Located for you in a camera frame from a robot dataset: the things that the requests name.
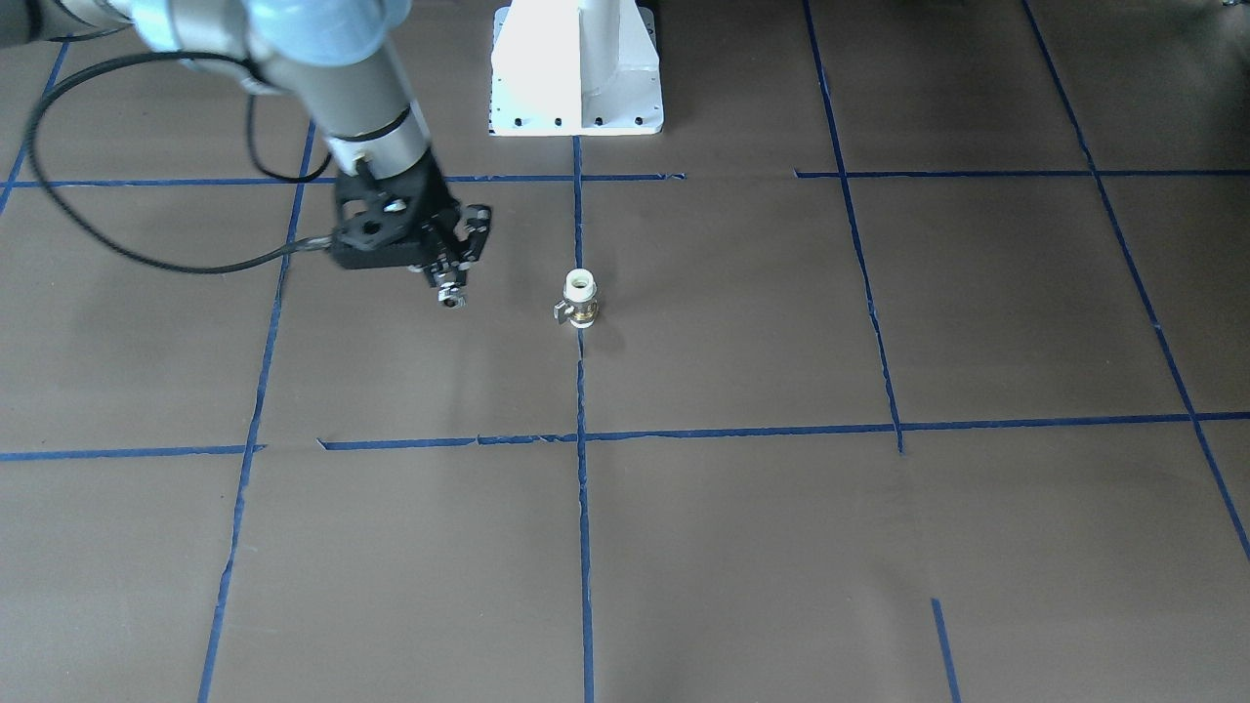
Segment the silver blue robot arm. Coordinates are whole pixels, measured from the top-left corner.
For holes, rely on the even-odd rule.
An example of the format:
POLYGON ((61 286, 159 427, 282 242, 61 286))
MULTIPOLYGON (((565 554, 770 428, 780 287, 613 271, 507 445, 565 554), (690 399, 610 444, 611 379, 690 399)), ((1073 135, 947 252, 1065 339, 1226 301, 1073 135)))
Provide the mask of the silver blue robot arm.
POLYGON ((2 46, 81 41, 132 28, 146 53, 82 68, 28 114, 22 148, 38 186, 88 236, 140 266, 216 275, 299 251, 326 251, 348 270, 419 271, 442 306, 461 306, 468 271, 492 226, 490 206, 451 194, 390 31, 408 1, 5 1, 2 46), (182 63, 232 78, 250 95, 291 95, 321 130, 338 165, 335 226, 228 266, 178 266, 116 243, 51 186, 38 151, 59 98, 121 68, 182 63))

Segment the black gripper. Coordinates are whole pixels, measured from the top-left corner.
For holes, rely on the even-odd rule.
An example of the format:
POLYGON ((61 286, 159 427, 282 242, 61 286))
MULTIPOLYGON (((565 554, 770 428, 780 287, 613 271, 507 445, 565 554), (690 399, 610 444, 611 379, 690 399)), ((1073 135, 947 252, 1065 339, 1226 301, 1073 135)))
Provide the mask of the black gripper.
POLYGON ((330 259, 348 270, 421 268, 439 294, 462 294, 470 268, 482 256, 494 209, 465 206, 452 196, 438 158, 422 156, 406 173, 380 178, 338 173, 338 221, 330 259))

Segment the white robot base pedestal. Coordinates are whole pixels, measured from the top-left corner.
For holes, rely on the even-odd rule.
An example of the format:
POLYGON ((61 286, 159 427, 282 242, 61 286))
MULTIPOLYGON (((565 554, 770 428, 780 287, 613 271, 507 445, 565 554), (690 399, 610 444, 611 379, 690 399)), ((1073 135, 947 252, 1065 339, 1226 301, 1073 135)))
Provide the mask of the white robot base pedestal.
POLYGON ((494 13, 488 134, 642 138, 665 125, 656 1, 512 1, 494 13))

